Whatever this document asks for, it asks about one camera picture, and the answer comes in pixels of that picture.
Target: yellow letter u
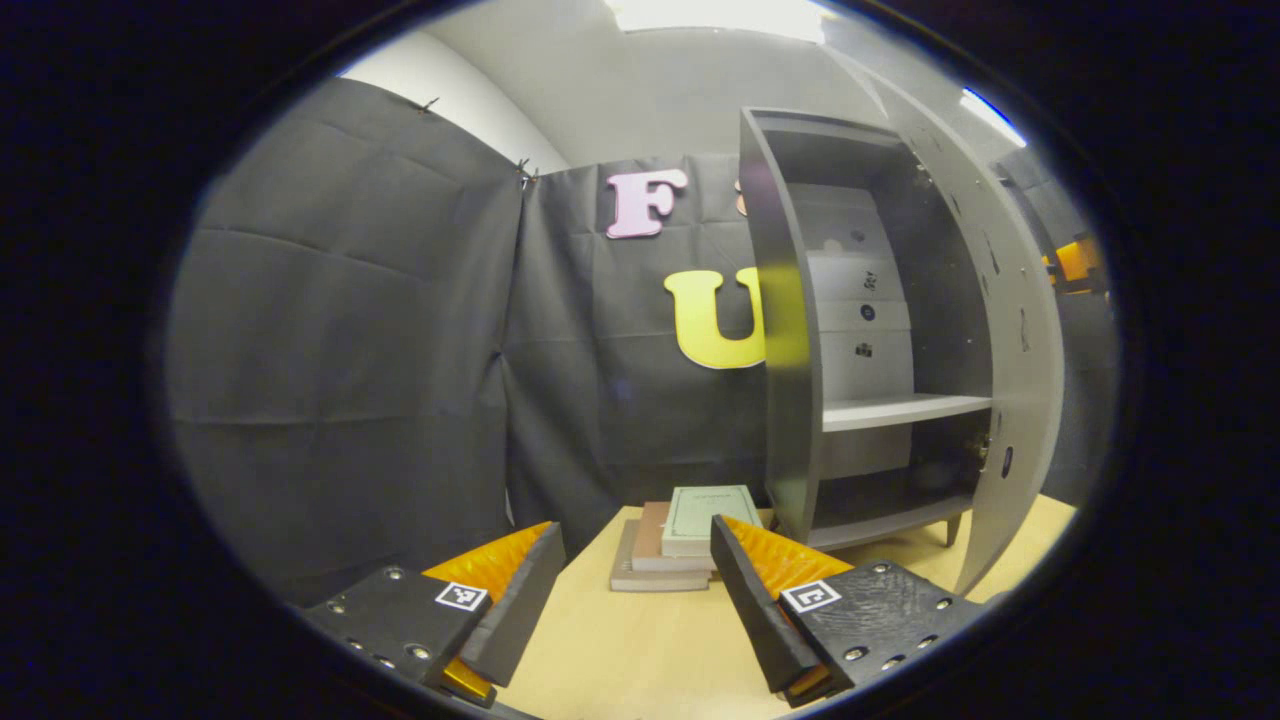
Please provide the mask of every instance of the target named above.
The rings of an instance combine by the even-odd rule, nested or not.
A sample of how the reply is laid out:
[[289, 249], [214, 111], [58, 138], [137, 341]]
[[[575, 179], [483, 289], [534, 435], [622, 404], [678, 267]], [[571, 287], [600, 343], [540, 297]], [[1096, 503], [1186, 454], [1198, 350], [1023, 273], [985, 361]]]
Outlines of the yellow letter u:
[[755, 268], [735, 275], [751, 293], [751, 319], [755, 327], [744, 340], [728, 340], [719, 332], [716, 318], [716, 290], [724, 277], [714, 270], [687, 270], [667, 275], [662, 286], [676, 299], [676, 342], [690, 360], [705, 368], [727, 370], [750, 368], [764, 361], [764, 322], [760, 311], [760, 282]]

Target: ceiling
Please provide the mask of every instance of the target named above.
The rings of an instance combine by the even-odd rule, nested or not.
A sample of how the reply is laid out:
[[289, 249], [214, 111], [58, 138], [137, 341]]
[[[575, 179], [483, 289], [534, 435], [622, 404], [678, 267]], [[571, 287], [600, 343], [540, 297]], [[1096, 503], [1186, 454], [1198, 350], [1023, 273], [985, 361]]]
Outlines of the ceiling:
[[817, 45], [730, 29], [622, 33], [603, 0], [489, 0], [422, 31], [488, 76], [570, 167], [737, 152], [749, 105], [886, 122]]

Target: brown book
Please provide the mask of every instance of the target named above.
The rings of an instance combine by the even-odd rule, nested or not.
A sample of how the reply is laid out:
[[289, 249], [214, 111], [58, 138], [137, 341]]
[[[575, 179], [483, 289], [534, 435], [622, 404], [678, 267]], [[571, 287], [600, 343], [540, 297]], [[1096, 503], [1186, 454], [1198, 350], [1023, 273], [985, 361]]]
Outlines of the brown book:
[[631, 569], [631, 548], [635, 546], [640, 520], [627, 520], [622, 525], [622, 541], [613, 557], [609, 588], [614, 592], [677, 592], [704, 591], [710, 587], [710, 573], [637, 573]]
[[710, 573], [716, 561], [710, 555], [671, 557], [662, 553], [662, 529], [667, 524], [671, 502], [645, 502], [640, 512], [640, 530], [631, 551], [631, 566], [639, 573]]

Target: wooden table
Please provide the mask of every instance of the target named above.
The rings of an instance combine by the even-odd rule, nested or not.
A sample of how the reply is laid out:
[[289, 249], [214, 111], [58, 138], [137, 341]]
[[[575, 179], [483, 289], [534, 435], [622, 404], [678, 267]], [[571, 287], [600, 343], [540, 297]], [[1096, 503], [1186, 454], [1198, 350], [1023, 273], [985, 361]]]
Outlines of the wooden table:
[[[1046, 496], [969, 600], [983, 602], [1021, 580], [1071, 520], [1075, 509]], [[547, 720], [764, 719], [791, 712], [764, 684], [742, 623], [718, 578], [708, 591], [623, 593], [609, 569], [623, 507], [561, 573], [511, 685], [498, 701]], [[854, 565], [873, 557], [955, 587], [969, 543], [965, 512], [954, 547], [937, 523], [831, 555]]]

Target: ceiling light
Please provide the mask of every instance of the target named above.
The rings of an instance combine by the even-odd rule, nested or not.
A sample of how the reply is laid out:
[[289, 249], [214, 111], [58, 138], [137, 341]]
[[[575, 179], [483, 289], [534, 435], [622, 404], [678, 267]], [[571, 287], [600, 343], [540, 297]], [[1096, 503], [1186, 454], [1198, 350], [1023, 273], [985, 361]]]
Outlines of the ceiling light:
[[991, 102], [983, 100], [977, 92], [969, 90], [968, 87], [964, 88], [964, 95], [960, 97], [960, 106], [969, 110], [974, 115], [978, 115], [988, 126], [996, 128], [1000, 135], [1007, 137], [1014, 145], [1027, 147], [1027, 141], [1023, 140], [1023, 136], [1018, 135], [1018, 131], [1014, 129], [1009, 118], [1002, 115], [1000, 110], [997, 110]]
[[618, 29], [726, 28], [822, 42], [828, 10], [809, 0], [605, 0]]

